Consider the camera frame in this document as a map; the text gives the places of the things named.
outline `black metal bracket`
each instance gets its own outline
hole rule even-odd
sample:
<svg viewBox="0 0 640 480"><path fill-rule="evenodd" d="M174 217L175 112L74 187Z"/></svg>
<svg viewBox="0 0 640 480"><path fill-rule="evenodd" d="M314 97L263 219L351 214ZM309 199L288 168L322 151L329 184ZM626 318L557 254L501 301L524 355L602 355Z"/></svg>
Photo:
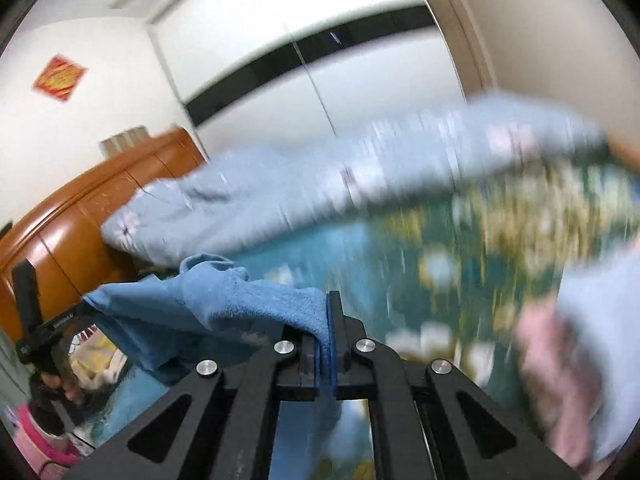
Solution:
<svg viewBox="0 0 640 480"><path fill-rule="evenodd" d="M18 355L55 369L46 354L91 307L43 323L33 267L21 269ZM368 339L361 321L344 316L337 291L327 295L327 317L334 396L367 399L376 480L578 479L448 361L406 362ZM313 337L285 327L282 338L244 364L192 372L65 478L267 479L280 402L313 401L320 377Z"/></svg>

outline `red decoration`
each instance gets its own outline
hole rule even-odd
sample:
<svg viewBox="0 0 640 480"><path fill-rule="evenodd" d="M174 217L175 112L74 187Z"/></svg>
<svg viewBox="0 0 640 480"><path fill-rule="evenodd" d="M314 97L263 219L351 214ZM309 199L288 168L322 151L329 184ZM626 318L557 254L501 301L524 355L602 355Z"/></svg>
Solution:
<svg viewBox="0 0 640 480"><path fill-rule="evenodd" d="M84 67L62 56L54 56L36 79L33 88L61 101L68 101L84 72Z"/></svg>

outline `blue towel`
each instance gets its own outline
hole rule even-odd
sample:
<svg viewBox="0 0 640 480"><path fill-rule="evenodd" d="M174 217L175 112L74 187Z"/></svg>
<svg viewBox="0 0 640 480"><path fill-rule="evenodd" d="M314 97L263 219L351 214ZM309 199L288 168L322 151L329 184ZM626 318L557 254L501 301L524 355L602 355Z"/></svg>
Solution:
<svg viewBox="0 0 640 480"><path fill-rule="evenodd" d="M187 258L180 264L180 274L170 280L149 276L138 283L102 285L84 300L98 310L96 324L107 337L165 384L180 380L204 358L223 367L246 361L257 346L279 338L282 324L313 334L320 343L322 362L328 363L323 292L267 280L249 282L246 269L219 256ZM141 396L134 390L134 398L139 398L135 413L113 414L119 404L130 402L129 390L113 405L110 418L118 428L145 409L145 399L150 405L158 398L155 391ZM270 478L307 478L339 417L340 404L326 387L316 402L283 402Z"/></svg>
<svg viewBox="0 0 640 480"><path fill-rule="evenodd" d="M102 285L84 300L96 324L133 362L165 383L207 358L222 366L244 362L279 338L282 324L319 341L328 362L326 298L316 288L248 281L244 267L220 256L185 259L169 280Z"/></svg>

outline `pink cloth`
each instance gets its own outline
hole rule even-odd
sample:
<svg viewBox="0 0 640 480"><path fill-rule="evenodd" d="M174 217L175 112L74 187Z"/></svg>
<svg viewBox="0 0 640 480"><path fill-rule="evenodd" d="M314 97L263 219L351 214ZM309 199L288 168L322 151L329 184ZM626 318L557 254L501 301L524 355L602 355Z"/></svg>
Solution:
<svg viewBox="0 0 640 480"><path fill-rule="evenodd" d="M61 447L60 439L39 430L27 406L18 409L18 417L20 425L15 431L15 445L36 474L40 473L41 479L58 480L69 467L78 464L80 455L73 444L65 439L62 442L63 450L57 449ZM55 463L50 463L42 470L48 461Z"/></svg>
<svg viewBox="0 0 640 480"><path fill-rule="evenodd" d="M569 327L554 313L556 298L524 306L514 330L520 373L546 431L546 444L576 469L590 465L588 423L599 385L575 357Z"/></svg>

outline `light blue blanket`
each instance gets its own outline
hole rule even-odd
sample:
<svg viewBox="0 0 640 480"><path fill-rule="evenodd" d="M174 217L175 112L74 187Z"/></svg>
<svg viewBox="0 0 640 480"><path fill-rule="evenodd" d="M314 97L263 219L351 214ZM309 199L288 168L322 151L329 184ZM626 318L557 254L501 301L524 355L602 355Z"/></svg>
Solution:
<svg viewBox="0 0 640 480"><path fill-rule="evenodd" d="M194 254L226 256L371 203L604 142L596 124L561 106L492 93L295 150L231 150L183 178L145 186L103 224L102 236L142 260L178 267Z"/></svg>

